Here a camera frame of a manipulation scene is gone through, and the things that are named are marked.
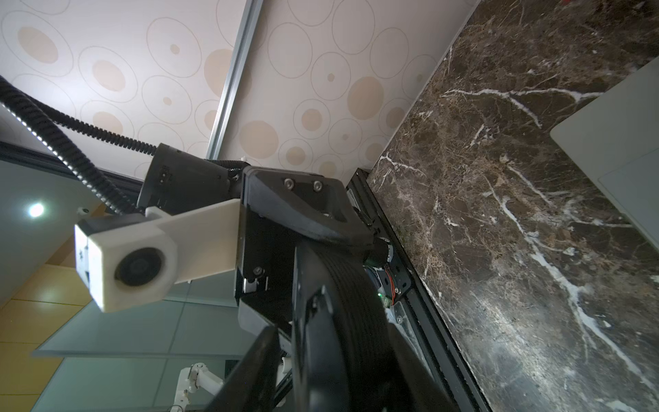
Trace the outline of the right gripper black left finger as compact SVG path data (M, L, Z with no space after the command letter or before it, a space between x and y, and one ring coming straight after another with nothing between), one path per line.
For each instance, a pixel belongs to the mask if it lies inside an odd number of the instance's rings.
M205 411L271 411L281 358L278 330L266 327Z

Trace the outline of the black wireless mouse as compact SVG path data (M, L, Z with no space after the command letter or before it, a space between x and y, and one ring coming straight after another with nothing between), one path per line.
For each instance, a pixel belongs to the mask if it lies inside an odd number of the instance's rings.
M362 264L324 245L301 242L293 281L297 410L412 410L384 307Z

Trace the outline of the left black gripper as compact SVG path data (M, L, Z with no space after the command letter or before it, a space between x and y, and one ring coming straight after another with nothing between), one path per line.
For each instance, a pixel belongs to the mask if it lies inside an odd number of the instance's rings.
M382 268L391 243L377 235L339 180L314 173L248 167L242 174L235 298L240 326L292 337L294 249L315 240Z

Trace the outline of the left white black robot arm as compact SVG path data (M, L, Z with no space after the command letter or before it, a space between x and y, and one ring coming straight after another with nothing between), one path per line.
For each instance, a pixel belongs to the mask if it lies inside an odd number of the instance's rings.
M162 300L233 271L240 324L283 336L331 324L384 331L365 267L377 238L343 184L314 173L208 161L85 124L9 81L1 104L111 210L77 224L77 270L103 312Z

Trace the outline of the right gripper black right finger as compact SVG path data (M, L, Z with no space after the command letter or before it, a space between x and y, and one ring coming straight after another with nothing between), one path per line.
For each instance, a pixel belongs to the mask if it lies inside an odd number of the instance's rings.
M393 392L389 411L457 411L455 403L444 394L422 365L398 328L387 324L393 352Z

